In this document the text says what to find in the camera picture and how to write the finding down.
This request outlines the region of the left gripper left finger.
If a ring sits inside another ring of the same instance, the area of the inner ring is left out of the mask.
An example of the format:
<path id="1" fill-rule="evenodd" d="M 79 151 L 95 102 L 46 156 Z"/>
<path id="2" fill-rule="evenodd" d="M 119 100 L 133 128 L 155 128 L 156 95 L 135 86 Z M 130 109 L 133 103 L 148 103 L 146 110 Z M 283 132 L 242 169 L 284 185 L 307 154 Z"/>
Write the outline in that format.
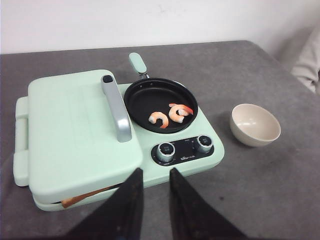
<path id="1" fill-rule="evenodd" d="M 139 240 L 143 209 L 143 170 L 137 168 L 106 202 L 68 232 L 66 239 Z"/>

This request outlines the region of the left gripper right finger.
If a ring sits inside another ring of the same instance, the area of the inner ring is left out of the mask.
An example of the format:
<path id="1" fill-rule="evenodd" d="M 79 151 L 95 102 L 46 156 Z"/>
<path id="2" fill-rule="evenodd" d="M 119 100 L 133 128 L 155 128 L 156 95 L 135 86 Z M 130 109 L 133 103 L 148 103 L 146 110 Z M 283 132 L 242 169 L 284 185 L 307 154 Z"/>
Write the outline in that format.
<path id="1" fill-rule="evenodd" d="M 175 240 L 245 240 L 247 236 L 212 208 L 173 168 L 169 172 L 169 212 Z"/>

